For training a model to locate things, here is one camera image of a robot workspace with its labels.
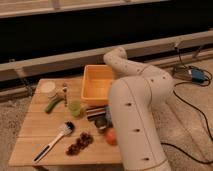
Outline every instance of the handheld brush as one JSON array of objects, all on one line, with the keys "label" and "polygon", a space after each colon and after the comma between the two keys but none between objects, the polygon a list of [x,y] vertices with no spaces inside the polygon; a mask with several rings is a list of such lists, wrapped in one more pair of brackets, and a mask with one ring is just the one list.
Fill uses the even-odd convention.
[{"label": "handheld brush", "polygon": [[66,136],[73,132],[74,128],[75,126],[72,122],[65,122],[64,124],[62,124],[59,128],[60,133],[52,142],[50,142],[46,147],[44,147],[44,149],[36,156],[34,162],[39,162],[63,136]]}]

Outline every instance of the black cable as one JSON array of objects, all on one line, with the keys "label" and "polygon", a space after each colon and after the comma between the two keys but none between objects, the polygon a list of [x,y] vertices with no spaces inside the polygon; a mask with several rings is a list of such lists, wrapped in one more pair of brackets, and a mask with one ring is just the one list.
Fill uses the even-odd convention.
[{"label": "black cable", "polygon": [[[179,56],[179,59],[180,59],[180,62],[181,64],[183,65],[184,68],[186,69],[198,69],[200,71],[202,71],[204,73],[204,77],[205,77],[205,80],[204,80],[204,83],[195,83],[195,82],[192,82],[192,81],[185,81],[185,82],[180,82],[180,83],[177,83],[175,84],[175,87],[178,86],[178,85],[181,85],[181,84],[195,84],[195,85],[198,85],[198,86],[201,86],[201,87],[206,87],[206,86],[209,86],[211,84],[211,81],[212,81],[212,74],[207,71],[207,70],[204,70],[204,69],[200,69],[198,67],[195,67],[195,66],[186,66],[183,61],[182,61],[182,58],[181,58],[181,55],[180,55],[180,51],[178,48],[176,48],[176,51],[178,53],[178,56]],[[206,127],[207,127],[207,132],[209,134],[209,137],[211,139],[211,141],[213,141],[213,136],[211,134],[211,131],[210,131],[210,128],[209,128],[209,123],[208,123],[208,119],[206,117],[206,115],[204,114],[204,112],[202,110],[200,110],[198,107],[192,105],[191,103],[187,102],[186,100],[184,100],[183,98],[181,98],[176,92],[175,90],[173,91],[174,95],[180,99],[182,102],[186,103],[187,105],[191,106],[192,108],[194,108],[195,110],[199,111],[204,119],[205,119],[205,123],[206,123]],[[180,147],[177,147],[176,145],[173,145],[173,144],[170,144],[170,143],[165,143],[165,142],[161,142],[162,145],[166,145],[166,146],[170,146],[170,147],[173,147],[177,150],[179,150],[180,152],[182,152],[183,154],[185,154],[186,156],[188,156],[189,158],[191,158],[192,160],[200,163],[200,164],[212,164],[213,161],[201,161],[201,160],[198,160],[196,159],[195,157],[193,157],[192,155],[188,154],[186,151],[184,151],[183,149],[181,149]]]},{"label": "black cable", "polygon": [[[192,83],[192,82],[181,82],[181,83],[175,84],[175,87],[176,87],[177,85],[181,85],[181,84],[194,84],[194,83]],[[203,117],[204,117],[204,119],[205,119],[205,122],[206,122],[206,127],[207,127],[207,131],[208,131],[208,134],[209,134],[209,138],[211,139],[211,141],[213,141],[213,136],[212,136],[212,134],[211,134],[211,131],[210,131],[210,128],[209,128],[208,119],[207,119],[205,113],[204,113],[201,109],[199,109],[198,107],[192,105],[191,103],[187,102],[187,101],[184,100],[182,97],[180,97],[180,96],[175,92],[175,90],[173,91],[173,93],[174,93],[174,95],[175,95],[178,99],[180,99],[182,102],[184,102],[184,103],[186,103],[187,105],[191,106],[192,108],[194,108],[195,110],[199,111],[199,112],[203,115]]]},{"label": "black cable", "polygon": [[189,153],[185,152],[183,149],[181,149],[180,147],[177,147],[176,145],[170,144],[170,143],[165,143],[165,142],[161,142],[162,145],[166,145],[166,146],[170,146],[173,147],[179,151],[181,151],[183,154],[185,154],[186,156],[188,156],[190,159],[200,163],[200,164],[212,164],[213,161],[202,161],[202,160],[198,160],[195,157],[191,156]]}]

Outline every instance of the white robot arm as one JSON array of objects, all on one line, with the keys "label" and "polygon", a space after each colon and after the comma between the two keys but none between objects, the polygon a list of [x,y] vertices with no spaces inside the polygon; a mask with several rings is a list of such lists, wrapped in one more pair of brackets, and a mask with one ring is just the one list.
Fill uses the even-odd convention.
[{"label": "white robot arm", "polygon": [[118,77],[109,91],[109,108],[126,170],[171,170],[160,144],[151,105],[173,91],[169,73],[152,65],[128,61],[123,48],[104,55]]}]

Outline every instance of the yellow bowl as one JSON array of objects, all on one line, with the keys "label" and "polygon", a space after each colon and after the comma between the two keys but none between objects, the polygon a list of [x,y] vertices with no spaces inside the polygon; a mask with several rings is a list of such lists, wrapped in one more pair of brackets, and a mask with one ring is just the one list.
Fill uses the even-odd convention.
[{"label": "yellow bowl", "polygon": [[81,99],[89,106],[108,105],[108,91],[113,81],[114,74],[109,66],[86,65]]}]

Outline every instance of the white cup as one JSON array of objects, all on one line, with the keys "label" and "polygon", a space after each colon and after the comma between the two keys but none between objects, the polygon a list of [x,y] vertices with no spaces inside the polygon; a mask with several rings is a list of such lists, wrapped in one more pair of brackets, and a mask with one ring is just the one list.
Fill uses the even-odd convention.
[{"label": "white cup", "polygon": [[53,98],[56,92],[56,84],[53,81],[45,82],[41,85],[41,93],[46,94],[48,98]]}]

